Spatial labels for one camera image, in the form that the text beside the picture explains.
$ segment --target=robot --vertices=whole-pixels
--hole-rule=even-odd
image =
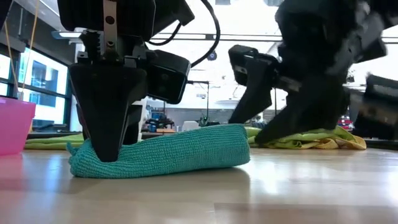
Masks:
[[[80,37],[86,50],[69,73],[80,122],[101,161],[116,161],[122,144],[137,142],[133,102],[150,96],[178,104],[190,69],[214,52],[220,25],[208,1],[201,1],[218,38],[208,54],[190,63],[146,46],[171,23],[180,23],[175,35],[194,20],[185,0],[58,0],[63,26],[87,29]],[[398,109],[391,106],[397,105],[397,83],[369,77],[364,95],[343,86],[352,64],[387,54],[381,34],[398,24],[397,1],[285,0],[275,19],[281,60],[241,45],[228,52],[235,80],[247,87],[229,123],[244,123],[269,107],[271,89],[280,88],[288,92],[287,106],[257,135],[258,144],[332,130],[353,99],[363,105],[359,116],[398,129]]]

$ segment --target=table surface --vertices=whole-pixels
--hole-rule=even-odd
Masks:
[[[126,180],[74,178],[65,151],[0,157],[14,223],[398,223],[398,154],[252,149],[248,164]]]

